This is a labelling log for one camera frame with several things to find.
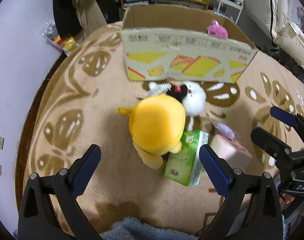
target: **pink toilet paper roll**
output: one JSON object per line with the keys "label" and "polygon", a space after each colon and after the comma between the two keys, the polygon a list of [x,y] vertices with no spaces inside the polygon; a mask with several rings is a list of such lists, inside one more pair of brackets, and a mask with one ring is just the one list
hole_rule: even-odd
{"label": "pink toilet paper roll", "polygon": [[220,134],[213,137],[210,146],[219,158],[226,160],[232,169],[240,168],[245,171],[252,159],[251,153],[238,141],[229,140]]}

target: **pink plush toy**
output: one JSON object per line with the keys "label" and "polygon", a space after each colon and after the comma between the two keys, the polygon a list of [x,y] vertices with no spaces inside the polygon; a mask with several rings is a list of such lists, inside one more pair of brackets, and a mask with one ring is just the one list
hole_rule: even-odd
{"label": "pink plush toy", "polygon": [[217,38],[227,39],[227,30],[218,24],[216,20],[212,20],[212,24],[207,27],[208,34],[216,36]]}

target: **yellow plush toy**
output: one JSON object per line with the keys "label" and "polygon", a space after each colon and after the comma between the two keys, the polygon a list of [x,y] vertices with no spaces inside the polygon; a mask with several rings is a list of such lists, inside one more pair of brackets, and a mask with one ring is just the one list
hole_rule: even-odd
{"label": "yellow plush toy", "polygon": [[130,116],[133,145],[144,164],[152,169],[162,166],[162,155],[178,153],[185,125],[185,110],[175,98],[162,94],[140,101],[134,108],[119,108]]}

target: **stuffed animal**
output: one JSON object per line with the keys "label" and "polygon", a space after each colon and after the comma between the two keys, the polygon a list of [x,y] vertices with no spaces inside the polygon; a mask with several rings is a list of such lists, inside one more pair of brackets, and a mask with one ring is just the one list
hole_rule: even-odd
{"label": "stuffed animal", "polygon": [[228,38],[227,30],[218,24],[216,20],[212,20],[212,24],[207,27],[208,34],[216,36],[217,38]]}
{"label": "stuffed animal", "polygon": [[162,92],[182,103],[186,116],[190,117],[187,130],[191,131],[194,125],[194,116],[200,115],[205,108],[206,94],[204,90],[198,83],[191,81],[185,81],[181,86],[170,85],[168,83],[160,85],[155,82],[149,83],[151,90],[157,90],[158,87],[164,88]]}
{"label": "stuffed animal", "polygon": [[144,164],[153,169],[162,166],[162,155],[178,153],[184,125],[185,110],[175,98],[161,94],[141,100],[134,108],[119,108],[128,114],[133,145]]}

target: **blue fluffy fabric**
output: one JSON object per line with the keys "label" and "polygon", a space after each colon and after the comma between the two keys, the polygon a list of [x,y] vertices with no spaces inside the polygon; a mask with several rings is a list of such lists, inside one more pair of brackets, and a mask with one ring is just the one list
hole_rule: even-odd
{"label": "blue fluffy fabric", "polygon": [[197,240],[197,237],[143,224],[137,218],[127,217],[114,223],[112,230],[100,234],[104,240]]}

